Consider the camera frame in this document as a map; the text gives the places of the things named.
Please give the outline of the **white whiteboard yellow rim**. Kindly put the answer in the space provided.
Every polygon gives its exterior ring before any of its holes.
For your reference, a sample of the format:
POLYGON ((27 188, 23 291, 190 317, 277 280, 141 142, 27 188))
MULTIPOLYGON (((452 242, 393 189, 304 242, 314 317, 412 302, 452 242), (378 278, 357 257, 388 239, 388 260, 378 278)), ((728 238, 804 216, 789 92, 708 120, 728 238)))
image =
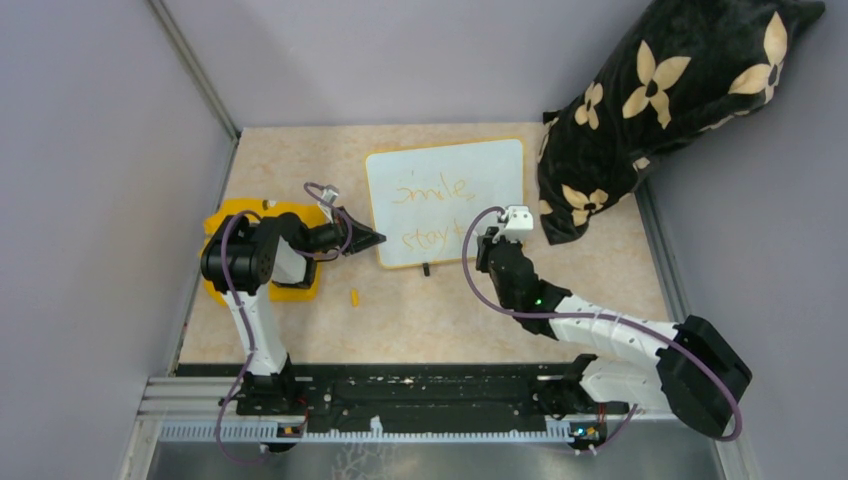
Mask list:
POLYGON ((374 152, 364 167, 385 269, 461 259, 467 229, 483 210, 524 202, 519 138, 374 152))

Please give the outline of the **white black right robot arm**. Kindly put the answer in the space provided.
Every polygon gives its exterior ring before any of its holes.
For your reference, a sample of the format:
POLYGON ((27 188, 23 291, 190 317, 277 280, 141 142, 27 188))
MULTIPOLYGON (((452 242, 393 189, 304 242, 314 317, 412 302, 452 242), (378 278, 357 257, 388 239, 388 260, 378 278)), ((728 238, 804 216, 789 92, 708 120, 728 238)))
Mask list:
POLYGON ((475 268, 495 287, 493 310, 532 334, 607 354, 564 383, 569 408, 637 404, 670 412, 715 440, 739 436, 739 403, 753 375, 711 322, 695 315, 678 323, 628 317, 541 279, 521 243, 494 227, 475 243, 475 268))

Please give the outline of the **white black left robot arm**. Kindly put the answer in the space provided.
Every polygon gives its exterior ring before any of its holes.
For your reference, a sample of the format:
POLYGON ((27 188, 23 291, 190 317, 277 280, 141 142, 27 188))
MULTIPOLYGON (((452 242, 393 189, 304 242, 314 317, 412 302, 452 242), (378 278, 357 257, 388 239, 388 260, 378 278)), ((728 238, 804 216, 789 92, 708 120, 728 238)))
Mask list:
POLYGON ((245 362, 225 398, 259 397, 277 414, 292 411, 300 388, 273 315, 272 289, 306 290, 315 284, 321 263, 386 241, 345 209, 317 226, 291 211, 256 221, 248 212, 226 216, 200 255, 202 277, 221 295, 245 350, 245 362))

